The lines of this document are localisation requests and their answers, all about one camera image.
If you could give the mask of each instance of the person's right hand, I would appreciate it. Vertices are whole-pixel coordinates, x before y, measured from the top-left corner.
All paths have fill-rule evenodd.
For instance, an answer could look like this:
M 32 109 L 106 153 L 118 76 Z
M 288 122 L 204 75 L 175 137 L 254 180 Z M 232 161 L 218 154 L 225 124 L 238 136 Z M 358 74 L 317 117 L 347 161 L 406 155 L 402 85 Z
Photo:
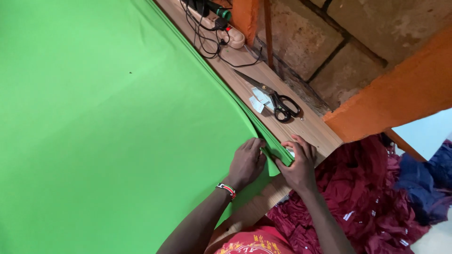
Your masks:
M 293 149 L 295 161 L 290 167 L 287 167 L 280 159 L 275 158 L 276 166 L 278 166 L 289 186 L 296 192 L 317 191 L 314 175 L 317 149 L 298 135 L 292 134 L 291 137 L 296 142 L 286 141 L 282 142 L 281 145 Z

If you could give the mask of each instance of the extension cord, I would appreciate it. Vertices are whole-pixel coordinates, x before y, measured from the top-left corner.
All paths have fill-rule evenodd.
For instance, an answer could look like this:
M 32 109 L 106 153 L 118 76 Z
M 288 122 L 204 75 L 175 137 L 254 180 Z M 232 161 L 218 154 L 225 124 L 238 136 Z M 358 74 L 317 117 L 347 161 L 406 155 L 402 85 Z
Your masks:
M 182 2 L 184 7 L 181 6 L 180 0 L 173 0 L 173 3 L 176 4 L 177 6 L 179 6 L 179 8 L 181 8 L 181 9 L 188 8 L 188 10 L 196 18 L 196 21 L 199 22 L 199 20 L 201 19 L 201 15 L 197 11 L 193 10 L 190 6 L 187 6 L 184 2 Z M 215 27 L 215 20 L 217 18 L 219 18 L 219 16 L 210 10 L 209 15 L 207 17 L 202 18 L 201 24 L 208 29 L 212 29 Z M 229 39 L 228 45 L 235 49 L 239 49 L 239 48 L 243 47 L 243 45 L 245 44 L 245 36 L 239 30 L 237 30 L 233 26 L 231 26 L 229 23 L 228 23 L 228 26 L 226 29 L 228 29 L 228 32 L 221 31 L 221 30 L 212 31 L 212 32 L 213 33 L 217 32 L 218 37 L 223 39 L 225 42 L 227 42 Z

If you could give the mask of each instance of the electrical wire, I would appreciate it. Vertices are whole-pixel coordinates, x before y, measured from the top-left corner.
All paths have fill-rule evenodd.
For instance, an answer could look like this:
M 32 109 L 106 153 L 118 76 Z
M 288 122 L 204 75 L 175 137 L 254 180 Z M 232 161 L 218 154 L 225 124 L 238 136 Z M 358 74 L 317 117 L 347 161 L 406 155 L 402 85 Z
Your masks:
M 193 47 L 196 48 L 196 36 L 198 36 L 198 38 L 199 38 L 199 43 L 201 44 L 202 50 L 204 50 L 207 54 L 211 55 L 211 56 L 205 56 L 205 55 L 203 55 L 203 54 L 200 52 L 199 54 L 200 54 L 202 57 L 204 57 L 204 58 L 206 58 L 206 59 L 213 59 L 213 58 L 215 58 L 215 57 L 218 56 L 218 58 L 220 58 L 222 61 L 224 61 L 225 63 L 227 63 L 227 64 L 229 64 L 230 66 L 235 67 L 235 68 L 240 68 L 240 67 L 245 67 L 245 66 L 252 66 L 252 65 L 255 65 L 255 64 L 259 61 L 259 59 L 260 59 L 260 57 L 261 57 L 261 55 L 262 55 L 262 45 L 260 46 L 259 56 L 258 56 L 257 58 L 256 58 L 255 56 L 253 56 L 253 54 L 251 54 L 251 53 L 249 52 L 249 50 L 247 49 L 247 51 L 251 54 L 251 56 L 252 56 L 253 58 L 256 59 L 256 61 L 255 61 L 254 63 L 251 63 L 251 64 L 243 64 L 243 65 L 238 65 L 238 66 L 236 66 L 236 65 L 233 65 L 233 64 L 231 64 L 230 62 L 228 62 L 228 61 L 227 61 L 226 59 L 224 59 L 223 57 L 221 57 L 221 55 L 220 55 L 220 53 L 221 53 L 221 46 L 222 46 L 222 45 L 227 45 L 227 44 L 229 43 L 229 41 L 231 41 L 231 37 L 230 37 L 230 35 L 229 35 L 229 32 L 228 32 L 227 30 L 224 30 L 224 31 L 226 31 L 226 34 L 228 35 L 228 40 L 227 40 L 227 42 L 226 42 L 223 38 L 220 40 L 219 37 L 218 37 L 218 30 L 220 30 L 220 28 L 218 28 L 218 27 L 216 27 L 216 26 L 215 26 L 214 28 L 212 28 L 212 29 L 206 28 L 205 26 L 203 26 L 203 25 L 201 24 L 202 19 L 203 19 L 203 16 L 201 15 L 200 20 L 197 21 L 196 18 L 195 18 L 195 16 L 194 16 L 194 15 L 191 13 L 191 11 L 188 9 L 188 4 L 186 4 L 186 6 L 184 7 L 184 5 L 182 4 L 182 0 L 179 0 L 179 1 L 180 1 L 180 5 L 182 6 L 182 9 L 185 11 L 185 19 L 187 20 L 187 23 L 190 25 L 190 27 L 191 27 L 191 28 L 193 29 L 193 31 L 195 32 L 194 39 L 193 39 Z M 206 0 L 203 0 L 202 13 L 204 13 L 205 1 L 206 1 Z M 194 22 L 194 27 L 193 27 L 193 25 L 190 23 L 190 21 L 188 20 L 188 18 L 190 18 L 190 19 Z M 207 31 L 215 31 L 215 36 L 216 36 L 217 40 L 215 41 L 215 40 L 213 40 L 213 39 L 211 39 L 211 38 L 207 38 L 207 37 L 205 37 L 205 36 L 202 36 L 202 35 L 201 35 L 201 32 L 200 32 L 200 28 L 203 28 L 203 29 L 205 29 L 205 30 L 207 30 Z M 215 52 L 209 52 L 209 51 L 207 51 L 207 50 L 205 49 L 205 47 L 204 47 L 204 44 L 202 43 L 202 39 L 205 39 L 205 40 L 208 40 L 208 41 L 211 41 L 211 42 L 215 43 L 215 44 L 217 45 L 217 50 L 216 50 Z

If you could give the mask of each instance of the maroon fabric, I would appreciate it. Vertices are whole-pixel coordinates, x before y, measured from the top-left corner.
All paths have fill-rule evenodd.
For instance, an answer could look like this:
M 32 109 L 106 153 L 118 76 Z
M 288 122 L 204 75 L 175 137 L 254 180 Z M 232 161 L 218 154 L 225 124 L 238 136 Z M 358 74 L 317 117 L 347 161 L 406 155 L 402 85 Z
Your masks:
M 375 135 L 342 145 L 315 170 L 319 191 L 358 254 L 413 253 L 410 244 L 430 229 L 414 220 L 406 192 L 391 188 L 398 159 Z M 294 191 L 268 217 L 296 254 L 322 253 L 312 218 Z

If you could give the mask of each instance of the wooden table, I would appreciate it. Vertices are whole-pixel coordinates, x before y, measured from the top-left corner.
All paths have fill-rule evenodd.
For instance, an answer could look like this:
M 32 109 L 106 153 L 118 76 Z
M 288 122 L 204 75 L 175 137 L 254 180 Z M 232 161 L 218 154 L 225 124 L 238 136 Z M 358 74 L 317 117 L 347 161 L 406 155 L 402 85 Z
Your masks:
M 179 0 L 155 0 L 155 2 L 179 31 L 193 44 L 194 31 L 185 19 L 185 12 L 180 7 Z M 212 32 L 204 30 L 202 33 L 205 37 L 215 39 Z M 205 42 L 204 47 L 210 52 L 216 50 L 216 45 L 210 42 Z M 236 50 L 224 46 L 221 56 L 236 66 L 255 61 L 244 48 Z M 251 91 L 253 86 L 239 77 L 227 63 L 221 61 L 218 57 L 206 60 L 218 76 L 252 109 L 249 98 L 253 96 Z M 342 144 L 342 140 L 264 62 L 240 68 L 240 71 L 255 77 L 257 81 L 268 84 L 279 94 L 291 97 L 301 107 L 303 114 L 300 114 L 294 121 L 285 124 L 278 122 L 274 118 L 273 112 L 267 107 L 262 114 L 253 109 L 259 120 L 279 141 L 292 140 L 290 135 L 293 133 L 300 135 L 307 142 L 317 147 L 318 159 L 316 165 Z M 291 189 L 281 174 L 274 177 L 272 182 L 262 190 L 260 196 L 255 196 L 215 229 L 212 243 L 231 233 L 240 231 L 243 227 L 253 225 L 290 191 Z

